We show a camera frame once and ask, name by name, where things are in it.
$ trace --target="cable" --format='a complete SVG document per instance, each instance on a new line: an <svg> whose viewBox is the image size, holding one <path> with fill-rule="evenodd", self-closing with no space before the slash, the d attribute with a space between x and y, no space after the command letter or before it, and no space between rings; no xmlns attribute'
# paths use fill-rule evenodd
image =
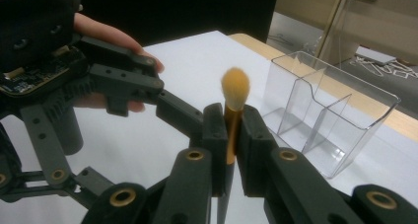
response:
<svg viewBox="0 0 418 224"><path fill-rule="evenodd" d="M377 66L374 61L357 56L355 60L350 61L350 64L353 66L356 66L357 64L361 65L369 72L379 77L383 77L383 72L385 74L393 75L403 79L407 79L408 77L418 79L417 72L415 72L411 67L408 67L397 60L394 60L386 65Z"/></svg>
<svg viewBox="0 0 418 224"><path fill-rule="evenodd" d="M351 0L348 0L348 3L346 5L346 7L345 7L346 10L345 10L345 13L344 13L344 18L342 19L341 30L340 30L340 33L338 35L338 61L339 61L339 69L342 68L342 66L341 66L341 63L342 63L341 62L342 61L342 58L341 58L341 36L342 36L342 33L344 32L345 21L347 19L347 13L350 10L350 5L351 5Z"/></svg>

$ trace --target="circuit board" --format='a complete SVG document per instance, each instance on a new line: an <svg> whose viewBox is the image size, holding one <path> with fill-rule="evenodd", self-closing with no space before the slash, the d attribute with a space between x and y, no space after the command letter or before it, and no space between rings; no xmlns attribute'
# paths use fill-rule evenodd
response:
<svg viewBox="0 0 418 224"><path fill-rule="evenodd" d="M3 74L0 91L9 96L23 96L44 86L69 70L69 67L84 57L77 48L67 48L58 56L50 55L36 63Z"/></svg>

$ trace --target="brass insert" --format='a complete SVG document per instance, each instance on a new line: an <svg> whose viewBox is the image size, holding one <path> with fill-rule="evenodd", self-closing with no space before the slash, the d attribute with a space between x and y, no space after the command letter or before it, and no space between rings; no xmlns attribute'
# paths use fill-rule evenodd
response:
<svg viewBox="0 0 418 224"><path fill-rule="evenodd" d="M5 176L4 174L1 174L1 173L0 173L0 185L1 185L2 183L6 182L6 180L7 180L6 176Z"/></svg>
<svg viewBox="0 0 418 224"><path fill-rule="evenodd" d="M292 151L281 151L279 153L279 156L281 159L288 161L295 161L296 159L298 159L298 155L296 155L296 153Z"/></svg>
<svg viewBox="0 0 418 224"><path fill-rule="evenodd" d="M374 205L384 209L395 209L397 207L396 201L391 196L379 191L368 191L366 197Z"/></svg>
<svg viewBox="0 0 418 224"><path fill-rule="evenodd" d="M64 170L61 170L61 169L55 170L51 174L52 179L56 180L56 181L63 179L64 176L65 176L65 172L64 172Z"/></svg>
<svg viewBox="0 0 418 224"><path fill-rule="evenodd" d="M203 158L203 153L199 152L199 151L191 151L189 153L187 153L187 159L188 160L193 160L193 161L197 161Z"/></svg>
<svg viewBox="0 0 418 224"><path fill-rule="evenodd" d="M110 197L110 204L114 207L126 206L135 200L136 192L133 188L127 187L114 192Z"/></svg>

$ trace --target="screw hole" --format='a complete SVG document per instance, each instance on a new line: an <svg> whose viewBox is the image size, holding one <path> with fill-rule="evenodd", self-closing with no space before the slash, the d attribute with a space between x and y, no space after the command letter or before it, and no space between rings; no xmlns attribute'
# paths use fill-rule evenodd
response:
<svg viewBox="0 0 418 224"><path fill-rule="evenodd" d="M133 188L123 188L114 192L110 197L110 204L115 207L126 206L135 200L136 192Z"/></svg>
<svg viewBox="0 0 418 224"><path fill-rule="evenodd" d="M52 35L59 34L62 30L62 25L55 26L51 31L49 31Z"/></svg>
<svg viewBox="0 0 418 224"><path fill-rule="evenodd" d="M51 177L52 177L54 180L61 180L62 178L64 178L64 175L65 175L65 172L64 172L63 170L61 170L61 169L58 169L58 170L55 170L55 171L52 173Z"/></svg>
<svg viewBox="0 0 418 224"><path fill-rule="evenodd" d="M29 45L29 42L30 41L28 39L25 39L25 38L20 39L18 42L16 42L13 45L13 49L15 49L15 50L23 49L23 48L25 48L25 47L27 47Z"/></svg>
<svg viewBox="0 0 418 224"><path fill-rule="evenodd" d="M288 160L288 161L295 161L296 159L298 159L298 155L296 155L296 153L292 151L281 151L279 156L283 160Z"/></svg>
<svg viewBox="0 0 418 224"><path fill-rule="evenodd" d="M368 191L366 197L374 205L384 209L395 209L397 207L396 201L391 196L379 191Z"/></svg>
<svg viewBox="0 0 418 224"><path fill-rule="evenodd" d="M191 151L189 153L187 153L187 159L188 160L193 160L193 161L197 161L203 158L203 153L198 152L198 151Z"/></svg>

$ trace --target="clear acrylic organizer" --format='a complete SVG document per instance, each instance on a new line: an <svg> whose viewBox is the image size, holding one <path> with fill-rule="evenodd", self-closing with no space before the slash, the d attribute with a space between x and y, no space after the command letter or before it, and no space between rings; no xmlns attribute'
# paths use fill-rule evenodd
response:
<svg viewBox="0 0 418 224"><path fill-rule="evenodd" d="M327 178L346 168L400 99L304 52L272 60L261 115Z"/></svg>

